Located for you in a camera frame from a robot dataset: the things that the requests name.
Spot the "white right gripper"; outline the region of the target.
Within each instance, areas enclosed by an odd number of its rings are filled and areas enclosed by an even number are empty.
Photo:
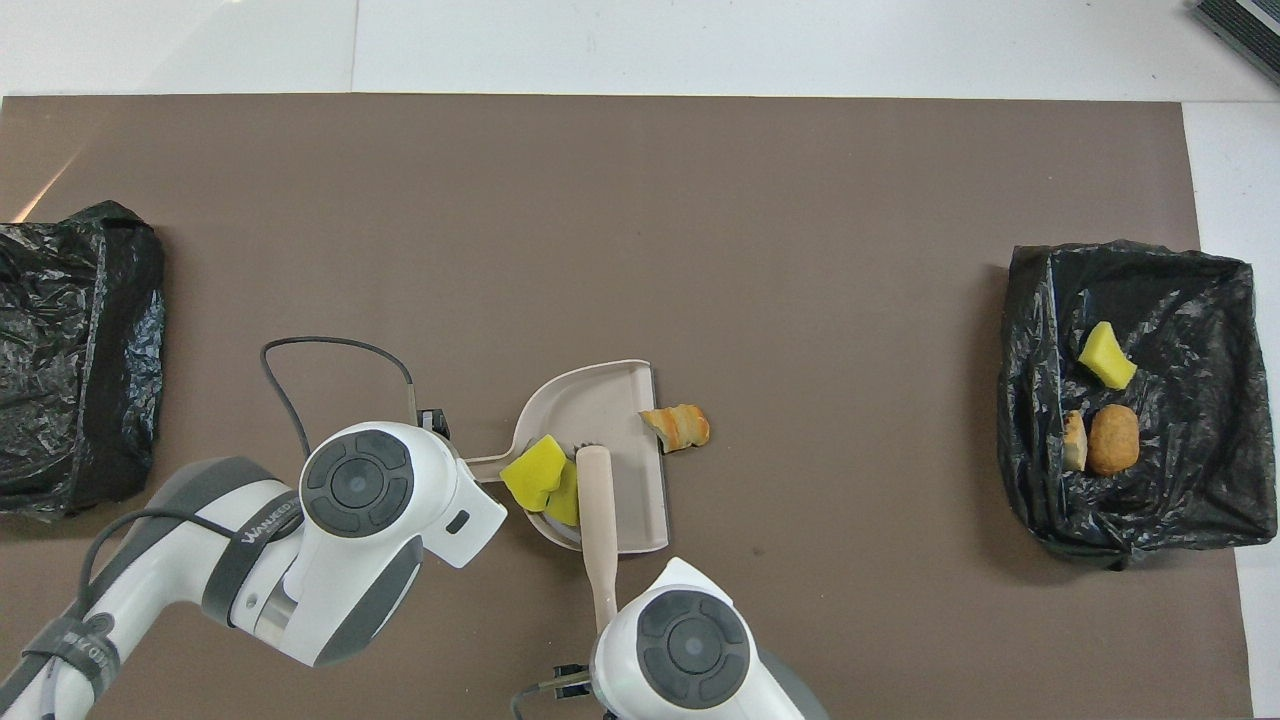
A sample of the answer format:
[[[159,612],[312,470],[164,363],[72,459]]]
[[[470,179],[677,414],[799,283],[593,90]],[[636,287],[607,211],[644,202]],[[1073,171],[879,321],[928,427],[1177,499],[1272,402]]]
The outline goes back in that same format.
[[[737,616],[733,598],[689,561],[671,559],[655,580],[622,607],[623,616]],[[554,667],[557,700],[591,694],[588,665]]]

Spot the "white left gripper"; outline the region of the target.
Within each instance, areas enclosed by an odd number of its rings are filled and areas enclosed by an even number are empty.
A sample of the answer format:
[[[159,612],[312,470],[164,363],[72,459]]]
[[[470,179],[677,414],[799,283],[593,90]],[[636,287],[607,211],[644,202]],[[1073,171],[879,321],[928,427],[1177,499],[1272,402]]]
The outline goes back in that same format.
[[[451,439],[451,427],[440,407],[420,409],[419,427]],[[420,536],[428,551],[452,568],[465,568],[490,543],[507,518],[497,502],[475,479],[467,464],[457,457],[420,483],[422,520]]]

